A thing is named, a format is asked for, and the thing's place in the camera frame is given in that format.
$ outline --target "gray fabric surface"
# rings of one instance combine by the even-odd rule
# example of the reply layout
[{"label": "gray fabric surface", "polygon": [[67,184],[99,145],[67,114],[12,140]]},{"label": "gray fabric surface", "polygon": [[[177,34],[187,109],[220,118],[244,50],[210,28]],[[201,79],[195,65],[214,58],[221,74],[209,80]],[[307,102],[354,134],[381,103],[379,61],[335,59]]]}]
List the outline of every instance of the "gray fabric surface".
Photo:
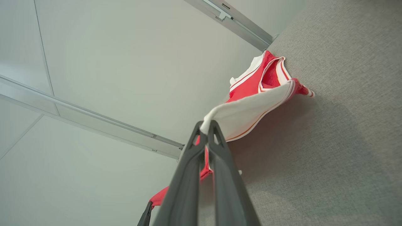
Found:
[{"label": "gray fabric surface", "polygon": [[268,50],[317,96],[229,143],[262,225],[402,225],[402,1],[311,0]]}]

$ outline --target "red and white garment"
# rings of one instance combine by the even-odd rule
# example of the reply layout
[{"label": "red and white garment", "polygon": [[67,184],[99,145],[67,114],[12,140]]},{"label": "red and white garment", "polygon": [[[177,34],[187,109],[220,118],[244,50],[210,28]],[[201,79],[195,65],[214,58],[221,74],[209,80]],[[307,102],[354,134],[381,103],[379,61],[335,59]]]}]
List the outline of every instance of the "red and white garment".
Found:
[{"label": "red and white garment", "polygon": [[[290,77],[284,61],[285,57],[277,58],[267,50],[255,57],[240,77],[230,79],[229,100],[213,108],[204,117],[201,132],[208,134],[211,120],[216,120],[225,140],[234,141],[250,133],[264,115],[294,94],[314,97],[313,91],[301,85],[296,78]],[[200,173],[201,181],[210,173],[213,171],[208,161],[205,161],[205,167]],[[151,198],[152,207],[162,204],[168,188]]]}]

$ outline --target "white panel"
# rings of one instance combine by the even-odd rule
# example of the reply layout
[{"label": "white panel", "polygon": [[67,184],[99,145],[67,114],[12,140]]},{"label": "white panel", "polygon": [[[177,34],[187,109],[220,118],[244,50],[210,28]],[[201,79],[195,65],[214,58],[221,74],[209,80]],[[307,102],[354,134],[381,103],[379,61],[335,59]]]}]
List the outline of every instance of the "white panel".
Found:
[{"label": "white panel", "polygon": [[39,117],[39,113],[0,99],[0,158],[3,151]]},{"label": "white panel", "polygon": [[54,115],[58,115],[56,105],[53,102],[36,95],[35,92],[31,92],[24,86],[10,82],[3,78],[0,78],[0,95],[10,97],[14,100],[26,103]]},{"label": "white panel", "polygon": [[176,166],[44,116],[0,162],[0,225],[136,225]]},{"label": "white panel", "polygon": [[306,0],[225,0],[268,34],[280,34]]},{"label": "white panel", "polygon": [[0,74],[51,93],[33,0],[0,1]]},{"label": "white panel", "polygon": [[180,156],[181,151],[178,147],[172,146],[167,143],[163,143],[161,141],[129,131],[127,129],[123,129],[121,127],[79,113],[77,111],[74,111],[61,105],[57,105],[57,109],[59,110],[60,116],[65,119],[77,122],[81,125],[88,126],[90,128],[102,131],[107,134],[123,138],[125,140],[135,142],[137,144],[141,144],[143,146],[147,146],[159,152],[165,152],[167,154],[171,154],[177,158]]},{"label": "white panel", "polygon": [[55,95],[186,143],[261,52],[182,0],[37,0]]}]

